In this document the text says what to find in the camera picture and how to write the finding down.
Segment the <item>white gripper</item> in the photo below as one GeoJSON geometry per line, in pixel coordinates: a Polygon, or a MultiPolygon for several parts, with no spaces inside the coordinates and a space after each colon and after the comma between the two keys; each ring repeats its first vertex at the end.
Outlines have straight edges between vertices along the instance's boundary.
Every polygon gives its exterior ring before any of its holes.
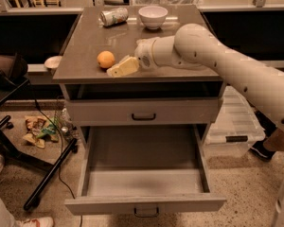
{"type": "Polygon", "coordinates": [[[157,65],[152,55],[152,47],[157,38],[139,39],[136,41],[134,57],[124,56],[118,64],[107,70],[107,74],[113,78],[121,78],[135,73],[139,65],[143,70],[154,70],[157,65]]]}

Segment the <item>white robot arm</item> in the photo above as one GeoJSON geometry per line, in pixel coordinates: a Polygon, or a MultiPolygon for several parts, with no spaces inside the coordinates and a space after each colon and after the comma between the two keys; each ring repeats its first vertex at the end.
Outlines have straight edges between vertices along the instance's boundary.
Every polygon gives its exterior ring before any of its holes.
{"type": "Polygon", "coordinates": [[[193,70],[200,65],[217,73],[274,122],[276,130],[264,147],[284,151],[284,72],[227,47],[204,26],[187,24],[173,36],[138,40],[134,55],[109,68],[108,75],[120,78],[163,66],[193,70]]]}

